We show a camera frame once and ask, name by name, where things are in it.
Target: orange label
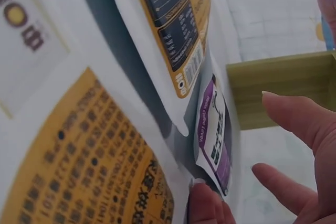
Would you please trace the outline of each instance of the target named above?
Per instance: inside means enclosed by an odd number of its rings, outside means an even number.
[[[210,0],[140,0],[177,96],[186,97],[204,58]]]
[[[160,224],[173,209],[152,150],[87,69],[35,138],[0,223]]]

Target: product sticker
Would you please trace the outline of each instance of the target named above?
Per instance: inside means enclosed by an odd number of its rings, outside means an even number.
[[[210,0],[141,0],[179,98],[203,62]]]
[[[68,51],[33,0],[0,0],[0,105],[11,118]]]
[[[173,209],[152,150],[87,69],[36,136],[1,224],[160,224]]]
[[[228,113],[224,96],[213,75],[203,95],[197,136],[200,151],[211,167],[211,172],[215,174],[225,195],[227,195],[231,166],[225,145],[225,137],[230,137],[231,131],[231,129],[225,127],[227,125],[225,121],[228,119],[226,114]]]

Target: packaging bag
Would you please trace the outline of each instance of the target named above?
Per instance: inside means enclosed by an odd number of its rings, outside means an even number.
[[[231,120],[222,92],[222,77],[213,67],[208,72],[203,73],[199,93],[194,155],[196,164],[207,172],[224,198],[228,195],[232,169]]]
[[[115,0],[168,115],[183,120],[206,47],[210,0]]]
[[[13,58],[1,64],[2,70],[12,70],[5,72],[2,87],[24,83],[26,89],[15,91],[20,102],[0,96],[3,107],[13,112],[12,117],[0,112],[0,223],[183,223],[188,181],[86,1],[41,0],[69,50],[34,1],[15,0],[19,6],[11,1],[1,2],[12,19],[2,19],[0,26],[10,33],[9,21],[23,24],[25,10],[31,18],[25,25],[35,28],[28,35],[39,35],[33,45],[44,54],[29,54],[34,49],[18,43],[26,38],[19,27],[17,37],[13,32],[1,42]],[[52,56],[57,61],[49,61],[43,71],[41,63]]]

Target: cardboard box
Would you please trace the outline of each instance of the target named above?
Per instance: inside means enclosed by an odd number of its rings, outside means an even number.
[[[275,126],[261,103],[263,90],[302,95],[336,111],[336,51],[227,65],[242,130]]]

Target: tiled floor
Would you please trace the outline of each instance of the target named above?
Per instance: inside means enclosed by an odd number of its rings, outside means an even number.
[[[316,0],[228,0],[244,60],[325,50]]]

